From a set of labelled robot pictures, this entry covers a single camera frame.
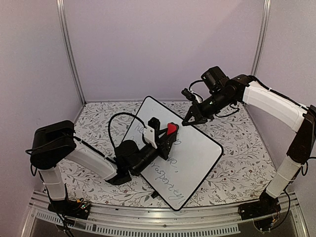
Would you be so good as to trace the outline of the red whiteboard eraser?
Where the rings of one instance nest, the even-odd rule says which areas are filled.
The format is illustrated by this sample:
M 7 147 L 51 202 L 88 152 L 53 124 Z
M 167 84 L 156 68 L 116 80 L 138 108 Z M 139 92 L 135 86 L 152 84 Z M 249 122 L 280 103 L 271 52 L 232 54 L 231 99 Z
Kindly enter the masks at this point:
M 173 122 L 167 124 L 167 133 L 166 135 L 172 135 L 178 131 L 179 126 Z

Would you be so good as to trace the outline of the white whiteboard black frame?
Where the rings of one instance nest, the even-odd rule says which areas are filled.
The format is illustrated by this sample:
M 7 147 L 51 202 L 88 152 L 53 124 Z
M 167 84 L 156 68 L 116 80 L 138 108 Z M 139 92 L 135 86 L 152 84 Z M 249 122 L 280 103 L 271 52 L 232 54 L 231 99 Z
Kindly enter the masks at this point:
M 193 126 L 182 126 L 190 104 L 184 101 L 159 102 L 146 97 L 142 102 L 126 103 L 126 110 L 143 122 L 152 117 L 160 120 L 161 128 L 173 122 L 179 125 L 177 140 L 168 160 L 156 158 L 128 185 L 129 205 L 135 207 L 170 207 L 175 211 L 187 206 L 195 192 L 223 154 L 223 147 L 209 135 Z M 153 199 L 151 194 L 159 196 Z

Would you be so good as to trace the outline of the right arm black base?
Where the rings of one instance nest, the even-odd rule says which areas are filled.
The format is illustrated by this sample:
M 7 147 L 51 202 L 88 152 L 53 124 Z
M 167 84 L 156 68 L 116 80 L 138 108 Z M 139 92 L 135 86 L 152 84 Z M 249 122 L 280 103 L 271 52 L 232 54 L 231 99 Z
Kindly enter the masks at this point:
M 242 220 L 259 218 L 254 226 L 261 232 L 270 231 L 279 218 L 281 211 L 278 198 L 273 198 L 264 190 L 258 201 L 247 202 L 238 206 L 238 214 Z

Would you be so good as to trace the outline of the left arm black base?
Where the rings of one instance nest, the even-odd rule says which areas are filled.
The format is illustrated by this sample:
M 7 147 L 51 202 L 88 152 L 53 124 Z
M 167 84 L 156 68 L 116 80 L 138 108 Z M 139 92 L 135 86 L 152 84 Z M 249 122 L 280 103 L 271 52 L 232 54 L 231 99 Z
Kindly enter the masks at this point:
M 52 200 L 49 198 L 50 203 L 48 210 L 60 215 L 79 218 L 87 220 L 90 214 L 91 202 L 85 201 L 82 198 L 74 201 L 65 197 L 64 200 Z

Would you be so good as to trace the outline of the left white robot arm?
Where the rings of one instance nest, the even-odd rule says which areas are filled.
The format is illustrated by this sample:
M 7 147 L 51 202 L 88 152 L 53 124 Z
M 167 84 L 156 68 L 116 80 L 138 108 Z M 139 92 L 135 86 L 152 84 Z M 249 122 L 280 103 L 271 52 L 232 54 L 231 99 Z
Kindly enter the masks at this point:
M 70 214 L 73 203 L 67 199 L 67 190 L 61 179 L 58 163 L 73 161 L 99 175 L 107 183 L 121 185 L 140 175 L 157 157 L 167 160 L 177 139 L 179 126 L 168 123 L 160 129 L 160 121 L 152 118 L 145 126 L 138 148 L 133 140 L 124 140 L 114 148 L 115 157 L 103 153 L 74 135 L 74 124 L 69 120 L 54 123 L 36 130 L 31 149 L 30 163 L 41 174 L 54 206 L 62 214 Z

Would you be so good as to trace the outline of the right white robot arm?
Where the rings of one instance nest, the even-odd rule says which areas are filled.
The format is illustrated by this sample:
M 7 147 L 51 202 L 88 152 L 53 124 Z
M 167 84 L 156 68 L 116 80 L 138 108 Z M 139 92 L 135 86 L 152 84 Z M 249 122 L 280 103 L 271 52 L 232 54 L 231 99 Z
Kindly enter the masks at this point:
M 207 86 L 210 97 L 200 100 L 190 88 L 182 90 L 192 103 L 182 121 L 183 126 L 204 124 L 213 120 L 223 108 L 240 102 L 270 114 L 296 133 L 275 177 L 255 205 L 259 215 L 266 215 L 274 208 L 273 199 L 295 180 L 302 165 L 311 158 L 316 141 L 316 108 L 293 101 L 265 86 L 255 76 L 241 74 L 231 79 L 218 66 L 204 72 L 200 81 Z

